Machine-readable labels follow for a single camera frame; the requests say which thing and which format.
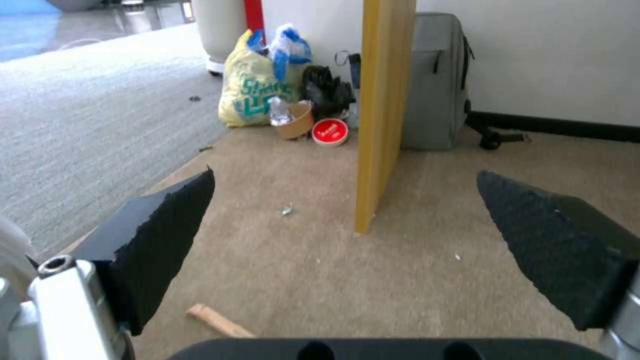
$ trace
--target red lid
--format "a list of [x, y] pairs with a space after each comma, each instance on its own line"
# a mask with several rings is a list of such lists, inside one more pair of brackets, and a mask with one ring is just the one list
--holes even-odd
[[349, 127], [340, 119], [324, 119], [314, 125], [311, 133], [320, 145], [338, 146], [347, 140]]

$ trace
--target carpet floor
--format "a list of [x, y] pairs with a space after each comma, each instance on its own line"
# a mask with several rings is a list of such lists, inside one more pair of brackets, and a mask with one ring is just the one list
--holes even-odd
[[191, 24], [0, 63], [0, 213], [40, 259], [226, 132], [204, 59]]
[[[353, 234], [357, 139], [335, 149], [239, 129], [161, 181], [209, 165], [216, 191], [180, 274], [134, 338], [160, 359], [219, 335], [202, 302], [259, 337], [535, 337], [596, 347], [520, 273], [476, 190], [488, 169], [588, 200], [640, 234], [640, 145], [531, 134], [402, 152], [366, 235]], [[281, 215], [292, 202], [295, 211]]]

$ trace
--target silver bolt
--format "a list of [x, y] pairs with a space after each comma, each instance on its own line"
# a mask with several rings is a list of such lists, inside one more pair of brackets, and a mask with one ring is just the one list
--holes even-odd
[[38, 275], [45, 279], [76, 266], [76, 260], [67, 254], [56, 255], [38, 266]]

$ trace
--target gray carpet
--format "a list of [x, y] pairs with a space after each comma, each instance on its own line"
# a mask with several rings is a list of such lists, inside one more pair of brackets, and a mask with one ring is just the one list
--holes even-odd
[[0, 63], [0, 213], [39, 258], [225, 133], [204, 57], [190, 24]]

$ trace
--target wooden stick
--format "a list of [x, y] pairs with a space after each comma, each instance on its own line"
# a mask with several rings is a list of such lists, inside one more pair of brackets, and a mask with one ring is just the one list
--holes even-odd
[[187, 310], [187, 315], [203, 321], [216, 331], [231, 338], [255, 338], [255, 335], [240, 325], [225, 318], [220, 313], [203, 304], [195, 304]]

